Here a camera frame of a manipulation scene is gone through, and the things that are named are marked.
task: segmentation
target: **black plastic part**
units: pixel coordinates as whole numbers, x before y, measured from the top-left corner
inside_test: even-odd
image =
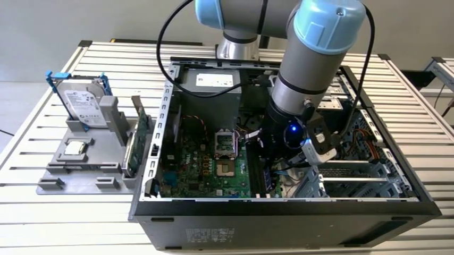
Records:
[[[431,71],[400,70],[400,72],[418,90],[427,87],[436,77]]]
[[[261,197],[267,193],[267,189],[264,183],[263,165],[259,158],[257,142],[245,143],[245,157],[251,194],[259,194]]]
[[[308,102],[304,104],[304,111],[303,111],[303,115],[300,116],[300,120],[303,124],[306,124],[306,122],[312,118],[314,113],[315,113],[315,105],[312,102]]]
[[[318,154],[326,154],[335,146],[331,140],[331,133],[327,129],[323,117],[318,112],[314,113],[312,118],[306,123],[307,136],[312,141],[314,148]],[[319,142],[316,135],[322,133],[324,136],[323,142]]]
[[[223,33],[223,36],[228,41],[231,41],[232,43],[236,43],[236,44],[249,44],[249,43],[255,42],[255,40],[256,40],[256,36],[249,38],[249,39],[237,39],[237,38],[227,35],[225,32]]]
[[[387,54],[376,54],[376,55],[382,60],[391,60],[391,58]]]
[[[156,44],[156,40],[135,40],[135,39],[112,39],[112,43],[125,43],[125,44]],[[163,41],[161,44],[171,45],[188,45],[188,46],[203,46],[203,43],[195,41]]]
[[[159,146],[153,144],[151,148],[151,156],[157,156]]]
[[[356,80],[356,77],[354,75],[354,72],[352,70],[350,69],[348,66],[344,66],[342,65],[340,66],[340,71],[342,71],[342,74],[346,76],[347,78],[347,81],[355,91],[355,94],[358,94],[358,87],[359,87],[359,82]],[[360,102],[360,105],[363,108],[374,108],[374,104],[372,102],[370,101],[370,98],[368,96],[366,95],[366,92],[364,90],[362,89],[360,90],[360,97],[359,97],[359,102]]]
[[[271,62],[271,61],[257,61],[257,60],[236,60],[236,59],[219,59],[217,61],[217,67],[221,67],[224,65],[235,65],[240,69],[241,64],[253,64],[256,67],[270,67],[271,70],[278,70],[280,68],[280,63]],[[200,68],[203,67],[203,63],[211,62],[212,58],[197,58],[197,57],[169,57],[169,61],[175,62],[183,62],[185,66],[189,66],[191,68]]]
[[[79,42],[77,47],[89,47],[92,45],[93,41],[88,41],[88,40],[81,40]]]
[[[302,89],[299,87],[296,87],[294,84],[291,84],[286,78],[282,77],[280,73],[278,74],[278,79],[280,80],[282,84],[286,85],[291,90],[302,93],[302,94],[307,94],[307,95],[319,95],[319,94],[323,94],[327,90],[326,89],[322,89],[322,90],[307,90],[307,89]]]
[[[152,222],[173,222],[175,218],[151,218]]]
[[[442,57],[432,57],[432,60],[436,62],[436,63],[446,63],[444,59]]]
[[[181,250],[183,247],[181,246],[165,246],[164,249],[165,250]]]

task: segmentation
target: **black cable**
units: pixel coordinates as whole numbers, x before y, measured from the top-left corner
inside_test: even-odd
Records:
[[[274,172],[279,172],[279,171],[287,171],[287,170],[291,170],[294,167],[296,168],[304,168],[304,167],[310,167],[310,163],[308,162],[303,162],[303,163],[296,163],[294,165],[290,165],[287,166],[286,168],[283,169],[276,169]]]
[[[0,129],[0,132],[1,132],[1,133],[5,133],[5,134],[8,134],[8,135],[10,135],[12,137],[14,136],[14,134],[10,134],[9,132],[6,132],[6,131],[4,131],[4,130],[1,130],[1,129]]]
[[[444,89],[444,86],[446,86],[446,84],[442,85],[442,88],[440,88],[440,90],[439,90],[439,93],[438,93],[438,96],[436,96],[436,99],[435,99],[435,103],[434,103],[434,109],[435,109],[435,110],[436,110],[438,99],[439,99],[440,93],[442,93],[442,91],[443,91],[443,89]]]
[[[374,21],[374,17],[371,15],[371,12],[367,8],[367,6],[364,5],[366,8],[366,16],[368,19],[368,23],[370,23],[370,40],[368,40],[368,47],[367,47],[367,54],[366,54],[366,60],[364,60],[364,66],[362,68],[362,73],[360,73],[360,78],[359,78],[359,83],[358,83],[358,91],[356,91],[356,98],[354,101],[354,105],[351,107],[351,111],[348,114],[348,118],[347,118],[347,122],[346,122],[346,126],[339,134],[340,137],[343,137],[350,129],[350,125],[352,123],[352,118],[354,118],[354,113],[355,113],[355,109],[358,106],[358,102],[359,102],[359,98],[360,98],[360,93],[362,93],[362,84],[364,83],[364,79],[366,79],[366,71],[367,71],[367,66],[368,66],[368,62],[370,62],[370,57],[371,57],[371,50],[374,48],[374,42],[375,42],[375,21]]]
[[[442,113],[440,116],[444,117],[450,110],[451,110],[451,107],[447,106],[447,108],[446,108],[446,110],[443,111],[443,113]]]
[[[220,96],[225,93],[228,93],[229,91],[232,91],[233,89],[241,87],[241,86],[245,86],[245,85],[251,85],[252,83],[251,82],[247,82],[247,83],[239,83],[233,86],[231,86],[228,89],[217,92],[217,93],[213,93],[213,94],[209,94],[209,95],[205,95],[205,96],[201,96],[201,95],[197,95],[195,94],[193,92],[191,92],[189,90],[187,90],[185,88],[183,88],[183,86],[172,79],[172,77],[167,74],[167,71],[164,69],[164,66],[163,66],[163,61],[161,61],[161,43],[163,43],[163,37],[164,37],[164,33],[165,33],[165,29],[172,21],[172,19],[175,18],[176,14],[184,9],[184,7],[192,2],[193,0],[185,0],[180,5],[179,7],[175,9],[175,11],[171,13],[171,15],[168,16],[165,22],[164,22],[164,25],[161,27],[161,30],[159,32],[159,37],[157,37],[157,42],[156,42],[156,61],[157,61],[157,66],[163,72],[163,75],[165,77],[165,79],[173,84],[173,86],[176,88],[179,88],[184,93],[195,96],[195,97],[199,97],[199,98],[212,98],[212,97],[216,97],[216,96]]]

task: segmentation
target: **motherboard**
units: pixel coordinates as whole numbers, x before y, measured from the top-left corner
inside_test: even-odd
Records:
[[[235,160],[213,158],[213,143],[203,144],[191,136],[181,138],[180,166],[164,172],[161,196],[248,198],[245,147],[239,146]]]

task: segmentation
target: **metal chassis frame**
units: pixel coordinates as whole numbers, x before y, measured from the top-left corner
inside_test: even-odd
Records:
[[[179,73],[177,68],[179,68],[177,65],[171,65],[169,67],[169,73],[173,76],[176,75],[176,73]],[[358,81],[356,81],[355,76],[352,75],[350,68],[343,67],[342,71],[348,78],[350,84],[355,87],[354,89],[356,89]],[[165,124],[168,104],[169,104],[168,99],[171,98],[171,95],[172,95],[172,84],[168,81],[165,81],[161,109],[160,109],[160,114],[159,114],[157,121],[156,121],[155,133],[153,133],[153,138],[157,139],[157,141],[160,141],[163,138],[163,132],[164,132],[163,127],[165,126],[164,124]],[[400,163],[404,169],[411,169],[408,162],[402,156],[403,154],[394,142],[394,139],[391,138],[387,132],[386,126],[382,123],[382,120],[378,117],[378,114],[375,113],[372,104],[370,102],[370,99],[366,93],[362,93],[360,101],[362,101],[366,111],[368,112],[372,118],[372,121],[375,122],[375,125],[378,126],[378,129],[382,132],[383,139],[384,141],[387,141],[388,143],[387,145],[392,153],[396,154],[395,156],[396,156],[398,162]],[[374,216],[376,215],[376,212],[380,212],[379,214],[382,215],[383,214],[394,215],[392,218],[395,219],[403,219],[403,218],[412,219],[412,216],[415,217],[418,215],[418,219],[415,221],[408,222],[403,226],[388,231],[386,234],[380,235],[372,240],[368,240],[366,244],[359,245],[359,246],[368,247],[386,241],[391,236],[395,236],[399,233],[403,233],[404,231],[410,230],[411,228],[414,228],[423,222],[428,221],[430,219],[440,215],[439,209],[426,189],[423,188],[422,182],[418,179],[412,170],[410,170],[410,172],[406,171],[406,174],[407,174],[408,180],[411,181],[414,185],[414,190],[419,194],[419,202],[406,202],[406,203],[395,204],[391,202],[382,202],[382,201],[378,202],[378,201],[374,201],[372,199],[371,201],[367,199],[347,199],[346,201],[350,201],[350,202],[340,202],[335,199],[324,199],[324,198],[295,199],[294,202],[292,202],[292,199],[286,199],[286,200],[283,199],[283,201],[276,201],[275,199],[260,199],[260,201],[257,202],[248,202],[248,203],[228,203],[225,201],[224,202],[217,201],[219,199],[216,199],[216,201],[209,201],[204,198],[201,199],[196,199],[196,198],[159,199],[156,201],[156,199],[147,198],[144,189],[149,189],[152,187],[151,182],[153,178],[156,177],[156,167],[157,167],[159,158],[160,158],[160,148],[157,150],[157,153],[151,155],[149,161],[147,162],[145,171],[144,171],[144,179],[141,180],[140,189],[136,189],[135,191],[133,198],[132,198],[131,211],[129,211],[129,220],[137,220],[139,222],[141,222],[144,224],[143,228],[145,232],[147,232],[147,227],[149,226],[149,224],[152,224],[147,221],[147,219],[149,218],[152,218],[152,221],[153,219],[156,219],[155,220],[156,222],[160,222],[161,220],[165,222],[173,222],[176,219],[181,220],[181,218],[188,217],[188,216],[191,217],[213,216],[213,217],[217,217],[219,219],[223,217],[231,217],[231,216],[268,216],[268,215],[275,215],[275,217],[290,216],[290,215],[300,216],[300,217],[304,217],[307,215],[318,215],[320,217],[327,216],[327,215],[332,215],[332,216],[358,215],[359,217],[359,215]]]

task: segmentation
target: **slotted aluminum surface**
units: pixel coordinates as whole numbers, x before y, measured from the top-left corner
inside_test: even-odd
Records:
[[[213,57],[213,47],[165,45],[165,65],[171,56]],[[260,53],[263,61],[280,61],[282,56],[280,50]],[[348,54],[343,62],[358,78],[363,61],[362,54]],[[95,42],[89,48],[77,48],[63,71],[80,75],[105,72],[125,115],[136,115],[132,95],[141,96],[147,113],[157,114],[164,78],[153,45]],[[443,216],[372,249],[253,254],[454,254],[452,130],[391,61],[375,55],[367,73],[364,90]],[[127,222],[131,195],[36,195],[36,182],[65,132],[64,120],[61,103],[48,91],[0,155],[0,254],[153,254],[140,225]]]

